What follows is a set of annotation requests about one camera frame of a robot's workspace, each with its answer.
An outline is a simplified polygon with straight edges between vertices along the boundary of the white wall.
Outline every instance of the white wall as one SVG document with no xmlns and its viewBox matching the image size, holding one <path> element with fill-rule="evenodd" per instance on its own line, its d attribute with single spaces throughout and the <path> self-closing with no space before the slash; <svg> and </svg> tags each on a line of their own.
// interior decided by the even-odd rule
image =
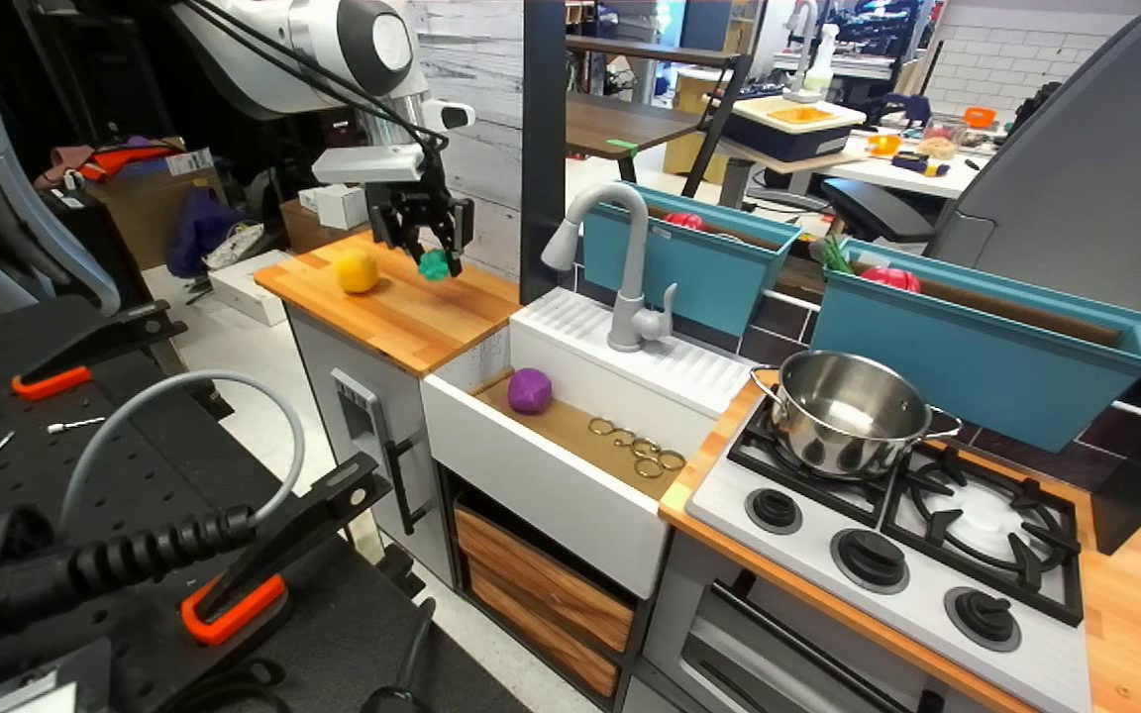
<svg viewBox="0 0 1141 713">
<path fill-rule="evenodd" d="M 1141 0 L 952 0 L 926 99 L 940 114 L 989 103 L 1014 117 L 1023 99 L 1069 80 L 1138 13 Z"/>
<path fill-rule="evenodd" d="M 522 214 L 522 0 L 411 0 L 422 80 L 470 103 L 476 126 L 444 154 L 456 196 L 476 196 L 470 266 L 518 282 Z"/>
</svg>

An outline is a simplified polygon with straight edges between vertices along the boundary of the orange tool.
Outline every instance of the orange tool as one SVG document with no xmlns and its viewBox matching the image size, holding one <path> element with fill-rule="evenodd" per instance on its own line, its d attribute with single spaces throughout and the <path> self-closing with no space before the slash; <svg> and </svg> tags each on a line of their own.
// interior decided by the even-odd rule
<svg viewBox="0 0 1141 713">
<path fill-rule="evenodd" d="M 106 361 L 113 352 L 182 334 L 182 326 L 168 319 L 165 310 L 168 310 L 165 301 L 150 301 L 92 326 L 85 334 L 80 334 L 27 372 L 17 372 L 11 393 L 19 401 L 52 401 L 58 393 L 92 384 L 95 380 L 92 361 Z"/>
<path fill-rule="evenodd" d="M 336 528 L 384 496 L 386 478 L 374 475 L 367 455 L 336 463 L 336 470 L 315 478 L 301 507 L 256 534 L 227 575 L 182 598 L 182 628 L 213 648 L 282 622 L 287 612 L 287 589 L 303 585 L 320 565 L 310 552 L 336 538 Z"/>
<path fill-rule="evenodd" d="M 124 165 L 131 165 L 131 163 L 155 163 L 155 159 L 165 159 L 165 154 L 168 154 L 165 148 L 95 151 L 95 154 L 80 165 L 80 175 L 84 175 L 85 182 L 106 182 L 106 178 L 124 175 Z"/>
</svg>

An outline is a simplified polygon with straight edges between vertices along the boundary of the kitchen counter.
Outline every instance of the kitchen counter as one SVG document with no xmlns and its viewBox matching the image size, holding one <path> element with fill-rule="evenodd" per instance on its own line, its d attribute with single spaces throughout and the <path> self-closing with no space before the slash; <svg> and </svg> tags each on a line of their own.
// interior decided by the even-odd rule
<svg viewBox="0 0 1141 713">
<path fill-rule="evenodd" d="M 660 519 L 670 519 L 689 538 L 722 552 L 744 570 L 757 570 L 773 585 L 794 594 L 800 602 L 823 611 L 826 619 L 843 622 L 846 628 L 864 635 L 868 641 L 890 648 L 893 657 L 926 668 L 932 677 L 962 690 L 977 705 L 989 707 L 1026 707 L 1004 690 L 975 677 L 962 668 L 962 660 L 940 657 L 926 644 L 893 635 L 890 627 L 875 622 L 870 612 L 823 594 L 808 578 L 776 565 L 773 558 L 742 548 L 735 538 L 722 534 L 718 528 L 691 519 L 689 496 L 707 475 L 707 468 L 723 455 L 742 422 L 748 418 L 753 404 L 761 401 L 757 384 L 744 384 L 730 410 L 714 422 L 714 435 L 701 445 L 701 453 L 689 458 L 689 468 L 676 475 L 676 482 L 660 496 Z M 969 455 L 982 468 L 1004 470 L 1004 463 Z M 1078 487 L 1064 487 L 1048 475 L 1043 475 L 1043 487 L 1053 496 L 1072 499 L 1078 507 L 1078 529 L 1082 529 L 1082 594 L 1085 594 L 1085 635 L 1088 635 L 1088 681 L 1094 681 L 1094 707 L 1141 707 L 1141 529 L 1118 552 L 1098 556 L 1094 552 L 1094 519 L 1088 519 L 1088 496 Z"/>
<path fill-rule="evenodd" d="M 367 244 L 381 286 L 347 298 L 336 286 L 336 257 Z M 463 266 L 452 282 L 422 282 L 409 252 L 374 244 L 373 233 L 327 243 L 256 272 L 256 286 L 303 310 L 339 338 L 384 352 L 411 375 L 426 375 L 456 352 L 495 334 L 518 310 L 518 286 Z"/>
</svg>

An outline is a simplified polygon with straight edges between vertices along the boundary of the stainless steel pot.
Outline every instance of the stainless steel pot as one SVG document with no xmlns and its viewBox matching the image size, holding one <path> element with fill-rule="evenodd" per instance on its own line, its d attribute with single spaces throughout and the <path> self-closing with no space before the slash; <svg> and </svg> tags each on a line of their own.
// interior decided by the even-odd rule
<svg viewBox="0 0 1141 713">
<path fill-rule="evenodd" d="M 773 429 L 780 445 L 831 478 L 878 478 L 923 435 L 957 435 L 932 429 L 932 408 L 897 372 L 857 352 L 794 352 L 780 363 L 773 393 Z"/>
</svg>

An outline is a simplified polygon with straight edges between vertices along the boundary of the wooden drawer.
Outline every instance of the wooden drawer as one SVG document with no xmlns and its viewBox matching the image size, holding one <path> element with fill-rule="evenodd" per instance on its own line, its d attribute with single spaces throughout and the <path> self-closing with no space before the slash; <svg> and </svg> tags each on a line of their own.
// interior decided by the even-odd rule
<svg viewBox="0 0 1141 713">
<path fill-rule="evenodd" d="M 627 648 L 633 611 L 567 570 L 558 558 L 536 552 L 466 507 L 456 507 L 456 541 L 470 561 L 487 565 L 522 598 L 536 598 L 558 627 L 615 655 Z"/>
<path fill-rule="evenodd" d="M 579 641 L 570 628 L 562 628 L 546 611 L 522 602 L 512 594 L 505 578 L 487 570 L 484 561 L 470 558 L 466 565 L 466 589 L 489 607 L 500 619 L 505 619 L 518 635 L 528 635 L 538 655 L 570 668 L 591 693 L 608 697 L 617 668 L 604 660 L 598 648 Z"/>
</svg>

